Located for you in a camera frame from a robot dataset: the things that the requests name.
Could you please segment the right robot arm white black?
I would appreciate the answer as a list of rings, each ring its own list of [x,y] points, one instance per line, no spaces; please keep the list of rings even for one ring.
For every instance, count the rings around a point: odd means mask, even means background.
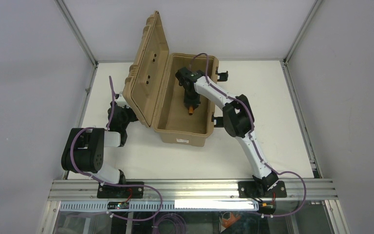
[[[175,77],[179,85],[185,89],[187,107],[194,97],[204,96],[222,110],[223,128],[239,142],[251,165],[256,193],[265,195],[273,189],[279,178],[277,172],[268,165],[267,158],[256,139],[254,116],[247,97],[229,94],[201,70],[193,72],[183,67],[176,72]]]

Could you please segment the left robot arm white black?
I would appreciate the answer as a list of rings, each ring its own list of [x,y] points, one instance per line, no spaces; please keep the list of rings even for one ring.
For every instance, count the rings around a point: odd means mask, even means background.
[[[106,128],[71,129],[61,156],[61,167],[93,178],[102,185],[125,185],[123,171],[104,162],[104,149],[123,147],[128,138],[128,125],[138,118],[125,101],[112,102],[108,118]]]

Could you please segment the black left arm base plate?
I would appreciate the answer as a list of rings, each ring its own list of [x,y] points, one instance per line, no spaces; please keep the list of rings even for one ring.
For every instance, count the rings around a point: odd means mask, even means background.
[[[131,196],[134,199],[143,198],[144,182],[130,182],[129,187],[116,187],[99,184],[96,197],[99,199],[127,199]]]

